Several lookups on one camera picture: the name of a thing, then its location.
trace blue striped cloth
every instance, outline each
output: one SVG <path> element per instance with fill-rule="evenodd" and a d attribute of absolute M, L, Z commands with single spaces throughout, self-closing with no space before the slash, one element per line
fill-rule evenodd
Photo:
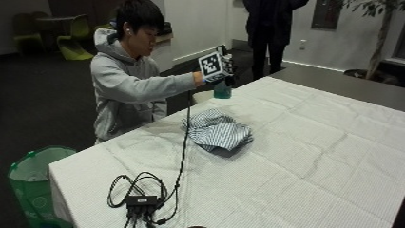
<path fill-rule="evenodd" d="M 182 126 L 188 127 L 188 119 L 182 120 Z M 209 152 L 217 147 L 232 151 L 253 141 L 249 126 L 237 123 L 217 109 L 189 117 L 189 137 Z"/>

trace power adapter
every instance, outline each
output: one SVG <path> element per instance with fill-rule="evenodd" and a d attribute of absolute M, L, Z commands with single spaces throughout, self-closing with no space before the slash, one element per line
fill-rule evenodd
<path fill-rule="evenodd" d="M 125 199 L 128 212 L 136 215 L 152 215 L 157 210 L 157 196 L 128 196 Z"/>

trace hoodie hood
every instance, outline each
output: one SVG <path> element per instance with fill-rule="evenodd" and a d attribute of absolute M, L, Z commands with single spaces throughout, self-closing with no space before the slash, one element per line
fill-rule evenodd
<path fill-rule="evenodd" d="M 134 63 L 134 60 L 124 50 L 116 37 L 116 30 L 100 28 L 93 34 L 93 43 L 98 52 L 113 56 L 116 59 Z"/>

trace green trash bin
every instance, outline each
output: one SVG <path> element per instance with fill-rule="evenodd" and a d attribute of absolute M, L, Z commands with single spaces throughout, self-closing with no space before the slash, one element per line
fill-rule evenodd
<path fill-rule="evenodd" d="M 48 146 L 28 152 L 12 164 L 9 181 L 28 223 L 33 228 L 66 228 L 69 223 L 54 216 L 48 178 L 48 164 L 70 156 L 76 151 L 62 146 Z"/>

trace young man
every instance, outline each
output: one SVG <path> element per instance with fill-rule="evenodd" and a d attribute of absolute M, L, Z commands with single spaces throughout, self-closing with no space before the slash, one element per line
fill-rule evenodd
<path fill-rule="evenodd" d="M 269 74 L 281 70 L 282 55 L 292 36 L 292 11 L 308 0 L 242 0 L 249 12 L 245 29 L 253 49 L 253 80 L 265 76 L 266 49 Z"/>
<path fill-rule="evenodd" d="M 114 30 L 94 32 L 96 143 L 165 117 L 165 98 L 204 85 L 200 72 L 158 77 L 158 67 L 148 56 L 164 24 L 150 0 L 126 0 L 116 11 Z"/>

